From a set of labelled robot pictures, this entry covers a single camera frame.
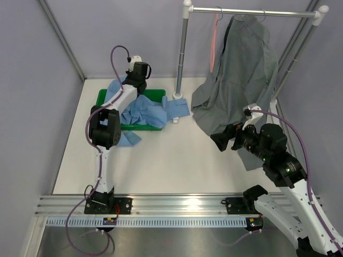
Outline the light blue shirt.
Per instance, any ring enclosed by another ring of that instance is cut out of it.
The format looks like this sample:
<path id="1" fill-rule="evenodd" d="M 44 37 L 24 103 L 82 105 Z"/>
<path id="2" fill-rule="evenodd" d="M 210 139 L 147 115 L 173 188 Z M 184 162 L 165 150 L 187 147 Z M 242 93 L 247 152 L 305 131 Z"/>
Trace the light blue shirt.
<path id="1" fill-rule="evenodd" d="M 113 80 L 106 92 L 105 102 L 108 102 L 120 89 L 118 80 Z M 145 95 L 138 96 L 122 112 L 122 125 L 149 125 L 155 129 L 162 129 L 167 122 L 177 117 L 189 116 L 190 111 L 186 99 L 168 100 L 162 97 L 161 103 L 150 100 Z M 141 141 L 134 132 L 121 133 L 118 147 L 131 147 Z"/>

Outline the pink clothes hanger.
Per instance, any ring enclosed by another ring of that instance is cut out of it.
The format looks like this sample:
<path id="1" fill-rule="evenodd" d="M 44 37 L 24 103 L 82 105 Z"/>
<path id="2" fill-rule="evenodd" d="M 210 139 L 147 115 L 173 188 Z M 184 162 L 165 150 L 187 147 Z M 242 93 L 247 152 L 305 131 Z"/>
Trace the pink clothes hanger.
<path id="1" fill-rule="evenodd" d="M 216 38 L 217 38 L 217 29 L 218 29 L 218 22 L 223 18 L 222 8 L 218 6 L 220 9 L 221 16 L 217 13 L 215 16 L 213 32 L 212 32 L 212 41 L 211 41 L 211 54 L 210 54 L 210 72 L 213 72 L 214 69 L 214 62 L 215 62 L 215 48 L 216 48 Z"/>

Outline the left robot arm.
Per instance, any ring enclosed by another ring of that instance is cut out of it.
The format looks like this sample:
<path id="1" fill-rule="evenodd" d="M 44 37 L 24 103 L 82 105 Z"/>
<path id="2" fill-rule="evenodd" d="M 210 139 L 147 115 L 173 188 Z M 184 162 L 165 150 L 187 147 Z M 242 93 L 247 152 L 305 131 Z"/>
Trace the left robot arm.
<path id="1" fill-rule="evenodd" d="M 86 199 L 85 214 L 119 213 L 118 202 L 114 198 L 111 156 L 121 138 L 120 115 L 146 89 L 151 67 L 145 62 L 135 61 L 126 74 L 117 93 L 101 106 L 93 106 L 86 122 L 86 139 L 96 150 L 99 173 L 94 189 Z"/>

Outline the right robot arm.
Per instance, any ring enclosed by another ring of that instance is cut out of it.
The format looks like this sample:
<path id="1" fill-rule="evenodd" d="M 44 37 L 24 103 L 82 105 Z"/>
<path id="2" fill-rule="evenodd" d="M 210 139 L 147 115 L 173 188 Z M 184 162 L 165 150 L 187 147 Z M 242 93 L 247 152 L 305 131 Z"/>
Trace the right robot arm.
<path id="1" fill-rule="evenodd" d="M 286 196 L 296 217 L 280 207 L 260 185 L 243 193 L 243 208 L 268 218 L 293 244 L 297 256 L 342 256 L 342 236 L 328 221 L 308 188 L 309 177 L 301 163 L 286 149 L 287 137 L 276 124 L 265 124 L 259 132 L 253 125 L 229 124 L 211 135 L 220 151 L 234 140 L 232 150 L 244 148 L 263 161 L 266 176 Z"/>

